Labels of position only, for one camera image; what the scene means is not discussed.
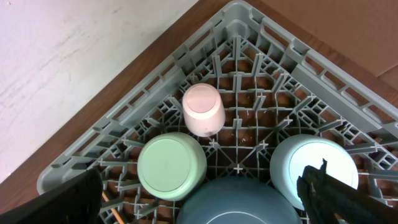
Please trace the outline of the dark blue plate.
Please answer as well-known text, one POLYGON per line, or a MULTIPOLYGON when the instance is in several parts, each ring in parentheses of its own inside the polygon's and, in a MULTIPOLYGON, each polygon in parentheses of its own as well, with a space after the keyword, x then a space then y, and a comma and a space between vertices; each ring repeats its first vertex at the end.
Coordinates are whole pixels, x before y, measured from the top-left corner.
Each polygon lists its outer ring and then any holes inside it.
POLYGON ((301 224, 290 202, 255 179, 222 177, 200 187, 178 213, 178 224, 301 224))

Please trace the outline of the wooden chopstick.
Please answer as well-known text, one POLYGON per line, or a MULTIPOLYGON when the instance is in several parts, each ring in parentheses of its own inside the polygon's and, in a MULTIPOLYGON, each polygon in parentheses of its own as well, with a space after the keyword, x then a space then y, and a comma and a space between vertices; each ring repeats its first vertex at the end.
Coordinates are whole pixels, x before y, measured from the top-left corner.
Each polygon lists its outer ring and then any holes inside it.
MULTIPOLYGON (((109 198, 105 192, 102 192, 102 198, 104 199, 105 202, 109 202, 109 198)), ((119 224, 125 224, 124 220, 121 218, 120 214, 118 213, 118 211, 115 208, 111 208, 111 211, 112 211, 114 217, 119 222, 119 224)))

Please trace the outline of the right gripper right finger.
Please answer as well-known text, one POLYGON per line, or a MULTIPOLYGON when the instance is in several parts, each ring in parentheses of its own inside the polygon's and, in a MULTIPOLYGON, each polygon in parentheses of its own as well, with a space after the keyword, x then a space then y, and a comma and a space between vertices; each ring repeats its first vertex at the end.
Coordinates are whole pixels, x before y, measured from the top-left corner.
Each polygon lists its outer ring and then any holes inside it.
POLYGON ((397 210, 363 194, 326 173, 306 166, 297 179, 297 192, 311 223, 397 223, 397 210))

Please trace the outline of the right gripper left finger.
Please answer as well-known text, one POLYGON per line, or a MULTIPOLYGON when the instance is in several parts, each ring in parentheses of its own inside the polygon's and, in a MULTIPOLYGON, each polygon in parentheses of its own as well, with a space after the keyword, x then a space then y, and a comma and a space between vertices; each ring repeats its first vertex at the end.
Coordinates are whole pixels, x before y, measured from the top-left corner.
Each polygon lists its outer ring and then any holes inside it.
POLYGON ((1 223, 96 223, 103 184, 100 172, 90 169, 37 198, 1 215, 1 223))

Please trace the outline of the light blue bowl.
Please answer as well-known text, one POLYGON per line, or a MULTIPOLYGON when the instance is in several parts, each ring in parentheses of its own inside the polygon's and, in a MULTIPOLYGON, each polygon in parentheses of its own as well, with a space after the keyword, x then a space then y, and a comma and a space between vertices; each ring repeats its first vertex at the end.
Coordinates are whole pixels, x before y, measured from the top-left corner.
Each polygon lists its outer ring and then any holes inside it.
POLYGON ((297 192, 297 179, 306 166, 319 169, 323 161, 327 161, 328 175, 354 189, 358 188, 358 170, 348 152, 331 140, 309 134, 288 137, 277 145, 270 161, 271 181, 293 207, 303 210, 297 192))

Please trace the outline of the pink cup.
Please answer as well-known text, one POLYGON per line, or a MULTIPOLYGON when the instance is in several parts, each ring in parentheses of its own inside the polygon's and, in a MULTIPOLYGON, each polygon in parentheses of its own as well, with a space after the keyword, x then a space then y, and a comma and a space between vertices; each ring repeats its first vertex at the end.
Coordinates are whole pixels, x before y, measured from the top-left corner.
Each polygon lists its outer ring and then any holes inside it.
POLYGON ((183 95, 182 106, 185 125, 196 136, 212 136, 224 126, 226 115, 221 95, 212 85, 192 85, 183 95))

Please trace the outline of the mint green bowl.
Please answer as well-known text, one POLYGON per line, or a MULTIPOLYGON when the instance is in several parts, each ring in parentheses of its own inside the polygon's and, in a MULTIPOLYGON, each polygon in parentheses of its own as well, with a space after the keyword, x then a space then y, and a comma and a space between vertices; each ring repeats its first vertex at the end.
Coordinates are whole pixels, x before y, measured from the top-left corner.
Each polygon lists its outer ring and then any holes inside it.
POLYGON ((200 143, 185 133, 165 133, 145 144, 137 174, 142 186, 162 200, 183 200, 206 174, 207 160, 200 143))

